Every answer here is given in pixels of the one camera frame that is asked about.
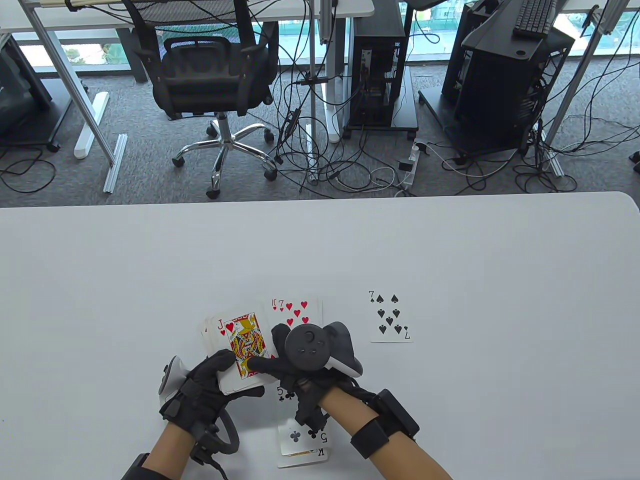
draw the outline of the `forearm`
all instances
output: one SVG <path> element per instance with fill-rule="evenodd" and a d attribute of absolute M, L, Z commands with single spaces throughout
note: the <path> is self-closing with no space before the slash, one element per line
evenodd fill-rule
<path fill-rule="evenodd" d="M 329 391 L 320 407 L 351 436 L 378 416 L 363 402 L 339 388 Z M 387 480 L 451 480 L 433 458 L 401 432 L 389 437 L 389 443 L 369 459 Z"/>
<path fill-rule="evenodd" d="M 168 423 L 142 467 L 171 480 L 180 480 L 194 445 L 191 434 Z"/>

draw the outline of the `hand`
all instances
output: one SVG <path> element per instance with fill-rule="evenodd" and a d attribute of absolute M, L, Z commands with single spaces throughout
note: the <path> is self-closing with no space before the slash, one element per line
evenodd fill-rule
<path fill-rule="evenodd" d="M 192 433 L 197 424 L 203 428 L 214 424 L 220 411 L 232 400 L 240 397 L 262 397 L 264 387 L 228 396 L 220 391 L 216 373 L 227 370 L 235 360 L 236 356 L 231 350 L 219 350 L 200 362 L 187 374 L 178 392 L 160 409 L 163 418 Z"/>
<path fill-rule="evenodd" d="M 317 431 L 326 424 L 326 418 L 320 411 L 318 403 L 333 387 L 351 386 L 353 379 L 336 369 L 322 368 L 308 372 L 293 366 L 284 348 L 289 332 L 289 327 L 282 323 L 273 327 L 271 335 L 279 357 L 255 356 L 249 359 L 247 367 L 255 372 L 266 373 L 277 378 L 282 388 L 295 393 L 298 396 L 296 421 L 300 425 L 306 424 Z"/>

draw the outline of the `person's left hand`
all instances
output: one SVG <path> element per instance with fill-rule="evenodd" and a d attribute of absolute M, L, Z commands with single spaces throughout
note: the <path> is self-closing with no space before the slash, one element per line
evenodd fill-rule
<path fill-rule="evenodd" d="M 224 395 L 218 386 L 217 372 L 227 370 L 236 360 L 231 350 L 219 350 L 198 364 L 178 389 L 178 392 L 160 409 L 165 420 L 191 433 L 193 426 L 216 422 L 227 403 L 240 397 L 262 397 L 264 387 L 255 387 L 231 395 Z"/>

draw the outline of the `playing card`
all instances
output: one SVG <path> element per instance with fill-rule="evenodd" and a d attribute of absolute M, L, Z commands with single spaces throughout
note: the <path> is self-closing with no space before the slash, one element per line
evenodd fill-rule
<path fill-rule="evenodd" d="M 201 330 L 201 336 L 211 350 L 209 353 L 207 349 L 208 354 L 212 355 L 226 348 L 236 355 L 235 364 L 218 373 L 220 390 L 225 395 L 274 381 L 271 376 L 252 372 L 246 364 L 254 356 L 275 357 L 271 328 L 259 302 L 254 306 L 237 307 L 209 317 L 205 320 L 204 326 L 205 330 Z"/>
<path fill-rule="evenodd" d="M 295 467 L 297 465 L 308 465 L 309 463 L 319 463 L 329 460 L 330 450 L 320 448 L 309 450 L 308 452 L 294 453 L 292 455 L 279 455 L 278 468 Z"/>
<path fill-rule="evenodd" d="M 282 425 L 278 425 L 278 439 L 280 452 L 283 455 L 306 452 L 319 448 L 331 447 L 329 436 L 324 429 L 313 432 L 306 425 L 300 425 L 294 419 L 287 419 Z"/>
<path fill-rule="evenodd" d="M 306 425 L 295 421 L 298 409 L 298 398 L 294 393 L 288 393 L 282 387 L 276 389 L 276 419 L 278 422 L 278 441 L 283 455 L 331 447 L 331 439 L 324 429 L 313 432 Z"/>
<path fill-rule="evenodd" d="M 273 298 L 267 308 L 272 325 L 284 323 L 290 328 L 312 323 L 322 326 L 322 302 L 314 296 Z"/>
<path fill-rule="evenodd" d="M 369 290 L 367 311 L 372 342 L 413 342 L 409 321 L 403 315 L 399 296 L 395 292 Z"/>

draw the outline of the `keyboard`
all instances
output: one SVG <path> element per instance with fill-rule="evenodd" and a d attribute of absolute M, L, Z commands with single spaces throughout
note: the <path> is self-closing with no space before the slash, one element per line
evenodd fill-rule
<path fill-rule="evenodd" d="M 524 0 L 513 33 L 529 38 L 546 38 L 555 17 L 556 0 Z"/>

